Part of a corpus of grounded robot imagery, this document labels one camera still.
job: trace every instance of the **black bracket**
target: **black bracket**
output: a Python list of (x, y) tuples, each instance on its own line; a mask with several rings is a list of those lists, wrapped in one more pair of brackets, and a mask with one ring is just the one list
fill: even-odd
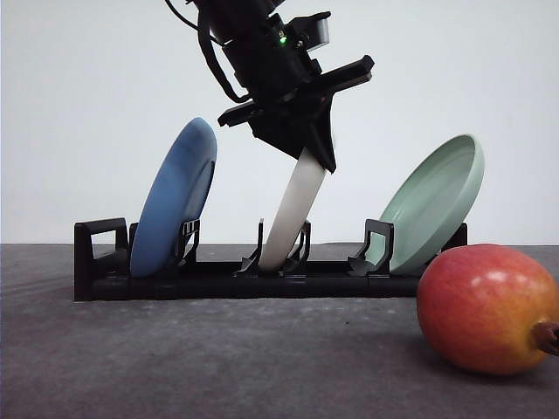
[[(371, 234), (377, 233), (384, 236), (384, 254), (381, 259), (373, 264), (365, 259), (370, 247)], [(394, 224), (383, 223), (368, 219), (365, 221), (365, 239), (362, 248), (354, 258), (348, 258), (353, 274), (363, 277), (375, 273), (376, 275), (390, 276), (390, 260), (394, 253)]]
[(289, 258), (283, 265), (284, 275), (304, 274), (306, 270), (305, 263), (311, 253), (311, 223), (306, 220), (300, 229), (299, 245), (293, 250)]
[(244, 275), (256, 276), (259, 274), (259, 261), (262, 255), (262, 242), (264, 240), (264, 218), (260, 218), (259, 222), (259, 240), (256, 245), (255, 251), (248, 258), (243, 258), (241, 260), (241, 269), (236, 271), (233, 275), (235, 277)]
[[(115, 231), (114, 252), (100, 258), (93, 256), (92, 236)], [(109, 272), (129, 274), (128, 236), (126, 220), (108, 220), (76, 223), (73, 228), (73, 296), (76, 301), (90, 299), (94, 280)]]

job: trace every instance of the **white wall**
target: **white wall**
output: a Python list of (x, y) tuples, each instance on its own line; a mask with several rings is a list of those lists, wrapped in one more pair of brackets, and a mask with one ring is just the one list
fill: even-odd
[[(138, 219), (183, 125), (217, 131), (206, 243), (270, 227), (294, 160), (220, 128), (232, 103), (194, 31), (161, 0), (2, 2), (2, 241), (71, 243), (77, 221)], [(195, 18), (194, 6), (185, 8)], [(559, 244), (559, 2), (287, 0), (285, 21), (331, 10), (329, 70), (370, 54), (367, 85), (333, 111), (338, 170), (310, 219), (314, 241), (362, 239), (407, 175), (455, 134), (484, 145), (474, 242)]]

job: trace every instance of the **black dish rack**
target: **black dish rack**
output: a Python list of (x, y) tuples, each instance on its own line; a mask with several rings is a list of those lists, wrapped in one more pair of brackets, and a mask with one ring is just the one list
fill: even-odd
[[(130, 253), (137, 223), (128, 230), (124, 218), (74, 225), (74, 300), (128, 299), (258, 299), (258, 298), (391, 298), (415, 297), (422, 271), (415, 275), (390, 274), (394, 249), (394, 225), (368, 219), (365, 238), (354, 257), (342, 261), (308, 260), (311, 224), (305, 222), (300, 240), (273, 274), (259, 271), (264, 220), (258, 227), (258, 243), (240, 261), (206, 262), (197, 259), (200, 220), (183, 223), (178, 231), (175, 260), (147, 278), (132, 278)], [(92, 236), (115, 231), (114, 252), (95, 258)], [(384, 254), (376, 264), (365, 260), (371, 235), (384, 237)], [(187, 250), (187, 243), (192, 244)], [(462, 223), (441, 249), (467, 244), (467, 225)]]

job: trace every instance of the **gray carpet surface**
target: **gray carpet surface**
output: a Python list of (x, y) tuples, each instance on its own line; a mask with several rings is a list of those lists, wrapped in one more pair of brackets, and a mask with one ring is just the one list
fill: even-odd
[[(559, 277), (559, 246), (521, 249)], [(511, 378), (462, 372), (424, 342), (414, 299), (74, 303), (72, 266), (71, 245), (2, 246), (2, 418), (558, 415), (558, 359)]]

